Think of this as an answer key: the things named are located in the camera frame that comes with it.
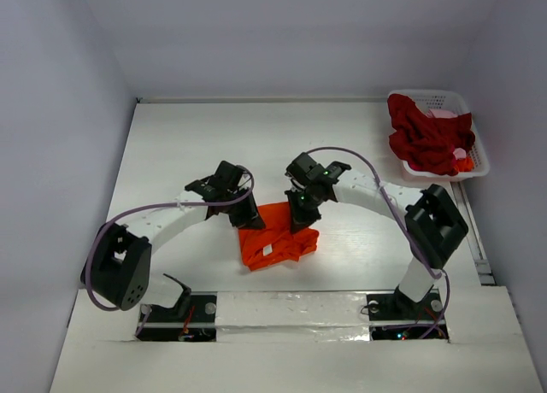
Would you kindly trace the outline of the orange t-shirt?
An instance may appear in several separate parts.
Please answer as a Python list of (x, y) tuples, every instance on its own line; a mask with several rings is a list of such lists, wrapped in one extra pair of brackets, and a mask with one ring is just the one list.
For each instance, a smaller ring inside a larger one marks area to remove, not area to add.
[(238, 241), (243, 264), (250, 270), (271, 267), (285, 261), (298, 262), (317, 250), (320, 233), (312, 228), (291, 232), (288, 202), (265, 204), (258, 211), (266, 227), (239, 229)]

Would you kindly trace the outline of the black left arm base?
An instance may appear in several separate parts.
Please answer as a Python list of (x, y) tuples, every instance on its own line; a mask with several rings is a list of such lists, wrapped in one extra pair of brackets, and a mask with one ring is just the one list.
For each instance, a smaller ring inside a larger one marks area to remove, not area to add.
[(207, 343), (216, 341), (217, 294), (192, 294), (189, 308), (176, 318), (164, 308), (142, 305), (136, 338), (144, 342)]

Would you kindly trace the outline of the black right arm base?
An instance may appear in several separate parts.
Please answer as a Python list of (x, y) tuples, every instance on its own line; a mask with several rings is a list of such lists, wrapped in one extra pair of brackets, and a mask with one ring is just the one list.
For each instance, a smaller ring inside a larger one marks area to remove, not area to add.
[(368, 319), (373, 341), (448, 341), (448, 328), (441, 314), (443, 308), (441, 297), (435, 290), (420, 303), (406, 303), (394, 293), (373, 293), (367, 294), (360, 314)]

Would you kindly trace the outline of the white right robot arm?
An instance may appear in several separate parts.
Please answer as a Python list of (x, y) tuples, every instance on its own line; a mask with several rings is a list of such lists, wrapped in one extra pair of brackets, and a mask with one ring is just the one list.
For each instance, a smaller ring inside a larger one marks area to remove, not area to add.
[(447, 190), (437, 184), (420, 190), (386, 183), (376, 172), (367, 176), (340, 161), (323, 166), (306, 152), (285, 174), (292, 184), (285, 194), (294, 233), (320, 220), (319, 207), (328, 201), (365, 208), (397, 223), (413, 258), (396, 289), (368, 296), (364, 308), (372, 321), (416, 321), (469, 231)]

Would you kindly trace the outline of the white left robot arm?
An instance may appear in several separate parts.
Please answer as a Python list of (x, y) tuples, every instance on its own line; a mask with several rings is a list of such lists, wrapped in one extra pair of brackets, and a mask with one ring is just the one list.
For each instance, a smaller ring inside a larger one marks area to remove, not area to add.
[(225, 214), (242, 230), (266, 227), (253, 195), (255, 178), (221, 161), (215, 172), (187, 184), (173, 200), (128, 209), (98, 230), (80, 281), (102, 311), (127, 311), (147, 297), (151, 259), (184, 230)]

